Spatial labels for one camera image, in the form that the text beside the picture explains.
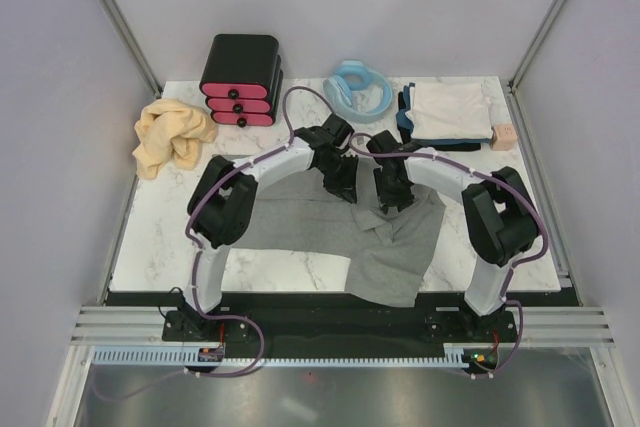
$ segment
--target metal floor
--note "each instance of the metal floor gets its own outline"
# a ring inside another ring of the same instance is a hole
[[[92,374],[101,392],[118,396],[171,370],[93,366]],[[612,425],[586,350],[522,350],[493,380],[391,368],[265,368],[236,379],[178,376],[116,404],[85,392],[79,412],[78,427]]]

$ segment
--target white marble table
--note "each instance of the white marble table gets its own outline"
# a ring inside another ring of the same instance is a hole
[[[506,101],[497,77],[455,78],[392,78],[394,102],[399,89],[410,81],[481,82],[485,96],[491,102],[492,123],[510,122]],[[322,79],[289,79],[282,92],[292,85],[305,85],[321,90]],[[363,105],[377,105],[381,92],[374,89],[359,94]],[[165,98],[204,107],[204,96],[198,82],[168,82]],[[289,113],[294,128],[321,124],[329,112],[321,101],[306,92],[290,97]],[[368,125],[354,124],[357,132],[377,133],[390,130],[399,139],[395,126],[397,106],[385,117]],[[287,130],[278,113],[272,127],[220,125],[217,138],[204,146],[201,160],[194,171],[178,170],[172,163],[162,169],[155,180],[140,180],[129,212],[126,231],[110,284],[111,291],[168,291],[174,286],[184,288],[195,252],[184,235],[187,223],[186,205],[202,175],[208,159],[215,154],[252,155],[282,142]],[[505,165],[516,168],[533,193],[518,148],[509,152],[494,152],[483,146],[479,152],[455,152],[452,158],[490,172]],[[446,212],[435,255],[427,270],[422,291],[463,291],[471,281],[475,253],[469,244],[462,207],[441,196]],[[540,239],[534,245],[539,249]],[[226,291],[332,291],[344,290],[349,259],[313,252],[233,249],[222,283]],[[518,268],[510,290],[557,291],[560,289],[556,269],[550,254]]]

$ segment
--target beige cube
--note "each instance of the beige cube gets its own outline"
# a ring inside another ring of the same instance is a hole
[[[516,129],[512,124],[497,124],[493,127],[491,150],[511,150],[518,142]]]

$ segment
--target white wall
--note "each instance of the white wall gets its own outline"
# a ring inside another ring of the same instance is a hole
[[[213,36],[272,33],[285,75],[511,76],[552,0],[117,0],[156,75],[195,80]]]
[[[570,0],[519,97],[580,292],[640,398],[640,0]]]
[[[41,426],[150,96],[97,0],[0,0],[0,412]]]

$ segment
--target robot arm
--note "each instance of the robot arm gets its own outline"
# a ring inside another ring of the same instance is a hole
[[[249,225],[258,192],[296,172],[318,168],[324,174],[323,185],[328,192],[347,202],[357,202],[355,177],[358,158],[343,156],[346,148],[341,148],[352,133],[349,124],[335,115],[331,115],[321,127],[299,129],[286,150],[234,176],[223,186],[229,191],[228,195],[217,193],[207,202],[193,226],[197,234],[208,240],[204,244],[211,245],[203,252],[196,279],[198,298],[205,312],[221,300],[222,276],[229,251]],[[374,136],[367,147],[372,153],[435,152],[418,145],[400,145],[387,131]],[[223,175],[246,162],[246,158],[231,162],[223,157],[214,157],[189,202],[189,214]],[[464,206],[469,238],[478,253],[465,301],[478,316],[496,311],[504,302],[503,287],[510,275],[511,264],[531,248],[539,234],[533,218],[507,192],[445,163],[406,156],[376,159],[376,162],[381,166],[374,175],[383,210],[402,210],[411,205],[411,186],[414,184],[431,187]],[[514,169],[505,167],[492,175],[530,200],[522,179]],[[496,204],[506,206],[498,211]],[[185,292],[187,302],[194,306],[192,289]]]

